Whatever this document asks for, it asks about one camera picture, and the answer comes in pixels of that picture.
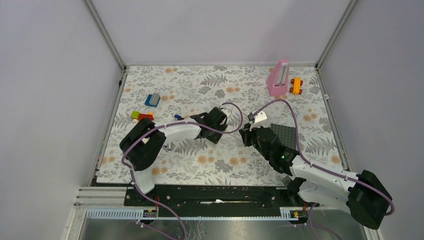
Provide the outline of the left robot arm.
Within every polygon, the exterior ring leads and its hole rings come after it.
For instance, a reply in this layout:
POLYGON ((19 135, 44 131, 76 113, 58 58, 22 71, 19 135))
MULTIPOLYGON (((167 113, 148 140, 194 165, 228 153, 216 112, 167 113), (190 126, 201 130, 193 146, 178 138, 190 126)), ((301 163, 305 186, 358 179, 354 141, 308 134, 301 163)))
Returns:
POLYGON ((229 110, 214 107, 209 112, 172 123, 156 124, 149 118, 142 118, 119 144, 124 159, 129 162, 131 177, 139 188, 136 199, 144 206, 154 202, 155 183, 150 169, 163 146, 195 139, 217 144, 228 127, 230 116, 229 110))

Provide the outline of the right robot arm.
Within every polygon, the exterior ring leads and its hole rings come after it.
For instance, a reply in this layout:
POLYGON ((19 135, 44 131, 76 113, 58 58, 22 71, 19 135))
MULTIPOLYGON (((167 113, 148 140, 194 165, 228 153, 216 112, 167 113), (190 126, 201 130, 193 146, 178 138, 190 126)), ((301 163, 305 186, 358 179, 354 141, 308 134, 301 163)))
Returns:
POLYGON ((286 198, 291 205, 308 202, 337 208, 361 225, 379 229, 393 198, 373 172, 306 163, 299 151, 283 145, 269 127, 251 128, 247 123, 239 133, 246 147, 254 147, 275 171, 288 176, 286 198))

